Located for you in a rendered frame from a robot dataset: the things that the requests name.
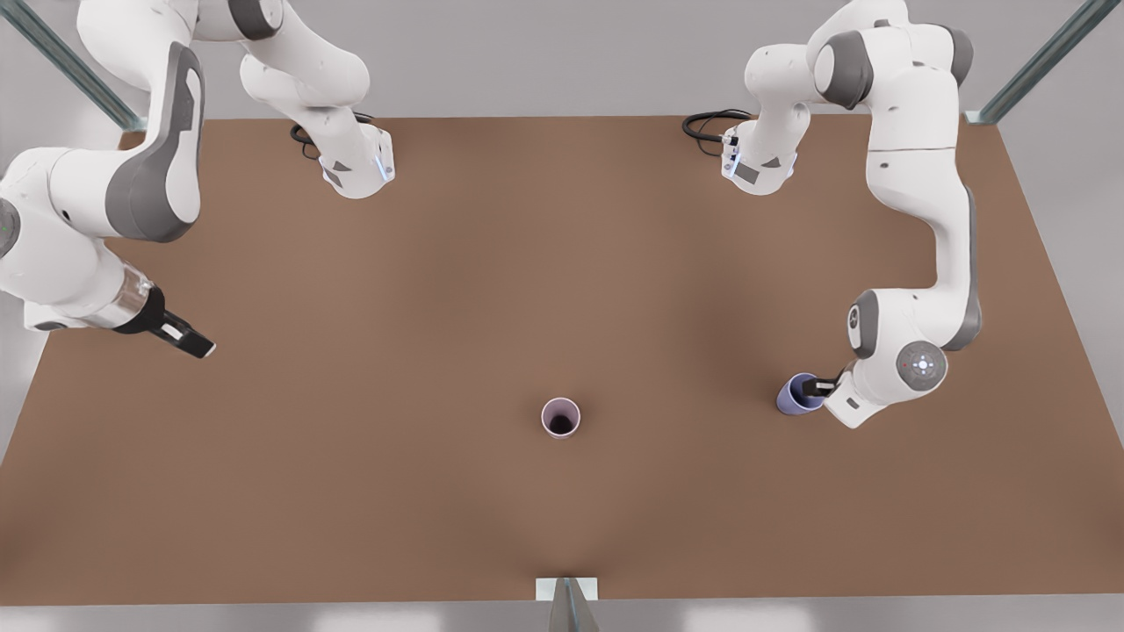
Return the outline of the silver frame post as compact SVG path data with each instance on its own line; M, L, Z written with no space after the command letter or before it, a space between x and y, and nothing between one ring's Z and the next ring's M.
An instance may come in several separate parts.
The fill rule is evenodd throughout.
M979 111L966 111L972 126L995 126L1057 67L1068 53L1120 7L1121 0L1084 0L1084 4L1057 28L1027 63Z
M589 606L598 599L597 578L537 578L537 601L551 603L547 632L601 632Z
M67 76L71 83L96 103L97 108L121 132L146 129L146 120L137 116L120 96L105 84L105 80L97 76L92 67L88 67L85 61L82 61L56 31L53 31L49 25L31 10L31 4L26 4L25 0L0 0L0 16L3 16L25 40L29 40L33 47L48 58L54 67Z

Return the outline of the purple cup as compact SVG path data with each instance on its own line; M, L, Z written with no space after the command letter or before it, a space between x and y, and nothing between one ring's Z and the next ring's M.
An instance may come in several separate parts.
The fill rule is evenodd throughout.
M786 415L803 415L818 410L825 397L818 390L818 377L810 373L794 374L776 395L776 408Z

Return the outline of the pink cup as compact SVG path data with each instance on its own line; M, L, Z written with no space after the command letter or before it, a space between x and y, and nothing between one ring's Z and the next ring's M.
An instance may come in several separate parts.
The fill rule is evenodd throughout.
M558 397L544 404L540 417L549 436L565 439L577 432L580 426L581 413L572 399Z

